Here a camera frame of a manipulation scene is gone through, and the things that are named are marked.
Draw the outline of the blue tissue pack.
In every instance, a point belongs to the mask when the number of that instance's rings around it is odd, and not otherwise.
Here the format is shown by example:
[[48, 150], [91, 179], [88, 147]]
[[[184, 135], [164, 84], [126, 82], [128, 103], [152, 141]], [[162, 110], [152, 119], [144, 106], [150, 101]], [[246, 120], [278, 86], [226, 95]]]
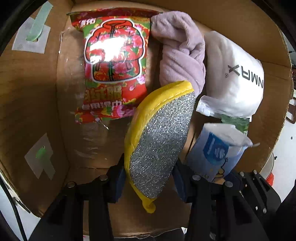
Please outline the blue tissue pack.
[[246, 149], [259, 145], [232, 124], [205, 123], [186, 164], [195, 174], [213, 182], [227, 176]]

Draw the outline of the yellow silver scrub sponge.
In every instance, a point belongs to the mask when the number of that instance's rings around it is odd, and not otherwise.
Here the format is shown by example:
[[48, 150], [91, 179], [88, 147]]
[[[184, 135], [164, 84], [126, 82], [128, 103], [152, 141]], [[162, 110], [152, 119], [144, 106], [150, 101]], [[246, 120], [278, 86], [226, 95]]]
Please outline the yellow silver scrub sponge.
[[151, 92], [137, 107], [125, 136], [125, 172], [147, 213], [162, 192], [182, 151], [196, 96], [189, 81]]

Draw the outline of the green packet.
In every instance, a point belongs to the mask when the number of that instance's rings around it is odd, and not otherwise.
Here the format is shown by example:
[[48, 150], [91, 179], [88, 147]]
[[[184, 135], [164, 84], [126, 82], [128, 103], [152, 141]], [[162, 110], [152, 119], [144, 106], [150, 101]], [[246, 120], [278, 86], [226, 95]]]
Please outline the green packet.
[[227, 115], [221, 115], [222, 123], [227, 123], [234, 125], [236, 129], [244, 133], [245, 135], [248, 134], [250, 118], [237, 118], [237, 117], [230, 117]]

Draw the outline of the cardboard box with blue print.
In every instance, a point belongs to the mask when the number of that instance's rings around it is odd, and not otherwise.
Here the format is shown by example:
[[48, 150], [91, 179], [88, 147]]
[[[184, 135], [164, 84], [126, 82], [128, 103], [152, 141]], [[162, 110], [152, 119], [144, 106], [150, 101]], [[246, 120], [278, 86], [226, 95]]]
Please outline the cardboard box with blue print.
[[[82, 91], [82, 36], [70, 11], [131, 7], [188, 13], [202, 31], [218, 31], [259, 59], [264, 68], [263, 101], [249, 136], [259, 147], [244, 153], [237, 171], [260, 170], [282, 130], [292, 95], [291, 63], [283, 36], [255, 1], [53, 1], [43, 54], [14, 51], [16, 29], [35, 17], [41, 1], [1, 1], [10, 17], [1, 25], [1, 173], [25, 207], [40, 219], [68, 182], [85, 184], [118, 163], [128, 119], [80, 126], [72, 111]], [[129, 184], [108, 205], [113, 236], [147, 237], [188, 226], [191, 206], [170, 180], [148, 214]]]

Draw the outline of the white packaged towel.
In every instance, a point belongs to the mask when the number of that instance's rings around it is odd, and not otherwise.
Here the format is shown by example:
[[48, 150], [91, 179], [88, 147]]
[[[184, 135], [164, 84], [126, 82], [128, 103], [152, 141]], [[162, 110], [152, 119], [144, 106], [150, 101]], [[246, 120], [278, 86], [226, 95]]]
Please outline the white packaged towel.
[[196, 111], [220, 118], [252, 117], [264, 92], [264, 70], [259, 60], [224, 35], [204, 35], [207, 54], [206, 95]]

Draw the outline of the lilac plush towel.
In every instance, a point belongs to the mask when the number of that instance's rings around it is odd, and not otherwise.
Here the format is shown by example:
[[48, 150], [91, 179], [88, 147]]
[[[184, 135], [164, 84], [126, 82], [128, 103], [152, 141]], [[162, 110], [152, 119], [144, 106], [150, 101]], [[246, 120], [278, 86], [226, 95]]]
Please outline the lilac plush towel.
[[205, 41], [192, 18], [168, 11], [151, 18], [151, 34], [163, 44], [159, 82], [161, 86], [187, 80], [199, 96], [205, 84]]

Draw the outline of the red floral wipes pack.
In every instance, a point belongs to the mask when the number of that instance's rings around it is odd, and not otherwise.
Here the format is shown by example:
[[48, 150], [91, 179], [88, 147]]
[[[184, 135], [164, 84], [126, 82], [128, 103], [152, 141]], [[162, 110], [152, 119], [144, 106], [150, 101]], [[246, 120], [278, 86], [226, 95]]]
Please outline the red floral wipes pack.
[[147, 96], [147, 50], [151, 17], [158, 11], [110, 8], [69, 13], [83, 33], [85, 94], [77, 123], [132, 116]]

